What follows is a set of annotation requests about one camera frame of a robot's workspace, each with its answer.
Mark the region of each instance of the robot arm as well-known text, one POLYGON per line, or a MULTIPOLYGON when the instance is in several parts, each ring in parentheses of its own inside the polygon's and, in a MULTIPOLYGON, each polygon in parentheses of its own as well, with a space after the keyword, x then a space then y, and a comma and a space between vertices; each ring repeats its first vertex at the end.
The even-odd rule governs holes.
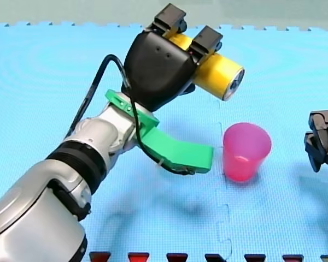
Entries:
POLYGON ((133 129, 108 104, 31 167, 0 200, 0 262, 81 261, 87 239, 79 221, 118 155, 132 147, 133 129))
POLYGON ((185 36, 184 16, 169 4, 137 35, 124 66, 114 55, 103 60, 64 140, 0 199, 0 262, 80 262, 87 248, 80 221, 91 212, 91 197, 134 146, 175 174, 211 169, 212 147, 163 133, 153 112, 196 85, 228 100, 244 69, 215 53, 222 35, 213 29, 185 36), (102 112, 82 120, 110 61, 121 72, 121 92, 108 90, 102 112))
POLYGON ((312 169, 318 172, 328 164, 328 110, 311 112, 309 126, 312 131, 305 134, 305 151, 312 169))

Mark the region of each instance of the dark red object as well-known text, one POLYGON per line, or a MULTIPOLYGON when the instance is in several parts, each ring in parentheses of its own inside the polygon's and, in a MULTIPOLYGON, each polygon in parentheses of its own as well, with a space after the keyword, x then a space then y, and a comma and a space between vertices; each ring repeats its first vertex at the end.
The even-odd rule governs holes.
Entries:
POLYGON ((107 262, 110 253, 109 252, 90 252, 90 262, 107 262))
POLYGON ((186 262, 187 254, 169 253, 166 255, 168 262, 186 262))

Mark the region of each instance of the blue foam mat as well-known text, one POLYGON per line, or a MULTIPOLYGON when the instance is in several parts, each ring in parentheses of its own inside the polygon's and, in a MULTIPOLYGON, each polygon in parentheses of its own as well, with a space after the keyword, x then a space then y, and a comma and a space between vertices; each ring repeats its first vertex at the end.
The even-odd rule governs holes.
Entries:
MULTIPOLYGON (((124 60, 141 31, 26 24, 0 25, 0 196, 60 143, 103 57, 124 60)), ((155 114, 176 138, 213 145, 213 169, 180 177, 157 169, 140 150, 127 152, 83 221, 87 252, 109 251, 109 261, 148 252, 150 262, 166 261, 167 253, 187 253, 188 262, 206 253, 231 262, 250 253, 267 261, 302 254, 305 262, 328 255, 328 167, 314 174, 303 145, 310 111, 328 109, 328 32, 219 31, 221 53, 247 72, 235 96, 224 103, 198 89, 155 114), (257 179, 237 186, 222 174, 221 135, 245 121, 269 132, 273 150, 257 179)), ((111 65, 86 116, 98 114, 106 90, 120 85, 111 65)))

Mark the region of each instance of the yellow cylindrical object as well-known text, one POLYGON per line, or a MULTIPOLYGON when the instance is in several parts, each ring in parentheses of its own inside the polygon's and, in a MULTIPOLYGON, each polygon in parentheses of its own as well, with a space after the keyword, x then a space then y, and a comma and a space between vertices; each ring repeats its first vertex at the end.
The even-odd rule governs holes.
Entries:
MULTIPOLYGON (((176 34, 169 40, 187 50, 193 39, 184 34, 176 34)), ((214 53, 198 67, 193 82, 217 98, 227 101, 237 90, 243 76, 242 66, 214 53)))

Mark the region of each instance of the green 3d-printed part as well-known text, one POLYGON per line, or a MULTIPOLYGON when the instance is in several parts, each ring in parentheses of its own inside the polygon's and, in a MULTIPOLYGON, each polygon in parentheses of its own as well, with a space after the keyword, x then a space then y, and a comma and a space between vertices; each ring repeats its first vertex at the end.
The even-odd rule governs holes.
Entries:
MULTIPOLYGON (((117 108, 134 117, 131 103, 123 100, 113 90, 106 97, 117 108)), ((156 127, 159 120, 137 111, 140 122, 141 141, 150 154, 172 169, 189 168, 197 173, 206 173, 212 168, 214 149, 210 146, 176 140, 156 127)))

